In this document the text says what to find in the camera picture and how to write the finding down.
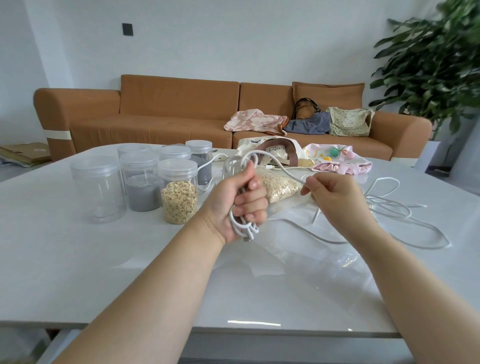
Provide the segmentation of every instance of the clear plastic container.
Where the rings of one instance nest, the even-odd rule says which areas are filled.
[[[119,154],[119,159],[125,153],[129,152],[151,152],[152,146],[149,144],[140,144],[140,143],[127,143],[122,144],[117,148],[117,153]]]
[[[163,219],[170,224],[184,224],[198,205],[198,166],[188,159],[165,159],[158,164],[162,180]]]
[[[120,158],[130,209],[151,211],[162,205],[157,152],[129,152]]]
[[[212,142],[208,140],[189,140],[185,145],[192,151],[190,158],[197,162],[198,167],[212,160]],[[212,164],[203,167],[198,171],[198,184],[207,184],[212,179]]]
[[[78,158],[70,169],[86,220],[101,224],[115,221],[125,214],[120,167],[115,157]]]
[[[160,160],[172,158],[190,159],[192,156],[190,148],[179,145],[163,146],[159,149],[158,153],[160,155]]]

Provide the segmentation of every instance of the canvas bag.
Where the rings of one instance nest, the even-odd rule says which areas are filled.
[[[369,136],[375,111],[372,109],[342,110],[327,108],[332,118],[330,134],[335,136]]]
[[[297,107],[302,101],[310,102],[315,109],[313,115],[306,119],[297,119]],[[283,131],[287,133],[307,134],[307,135],[324,135],[330,131],[330,123],[332,119],[329,112],[320,110],[315,101],[304,97],[295,103],[293,108],[292,120],[283,127]]]
[[[295,139],[285,138],[282,136],[261,136],[256,138],[244,138],[239,140],[237,155],[244,156],[254,149],[264,150],[275,156],[280,163],[287,167],[311,168],[315,162],[310,159],[300,144]],[[259,165],[266,166],[276,163],[268,156],[260,156],[258,158]]]

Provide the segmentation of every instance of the pink bag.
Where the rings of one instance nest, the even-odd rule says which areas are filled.
[[[248,109],[236,112],[225,124],[227,132],[244,132],[251,130],[269,135],[287,135],[282,130],[288,124],[288,117],[265,115],[261,110]]]

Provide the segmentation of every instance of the bag of oats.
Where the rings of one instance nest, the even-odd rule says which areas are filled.
[[[280,176],[264,168],[256,168],[255,173],[262,178],[263,185],[267,190],[267,196],[265,197],[269,204],[290,197],[302,188],[302,185],[296,180],[287,176]]]

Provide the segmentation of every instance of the green ball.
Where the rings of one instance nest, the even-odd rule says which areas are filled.
[[[330,149],[330,156],[331,157],[338,157],[339,154],[340,154],[340,152],[338,151],[337,148]]]

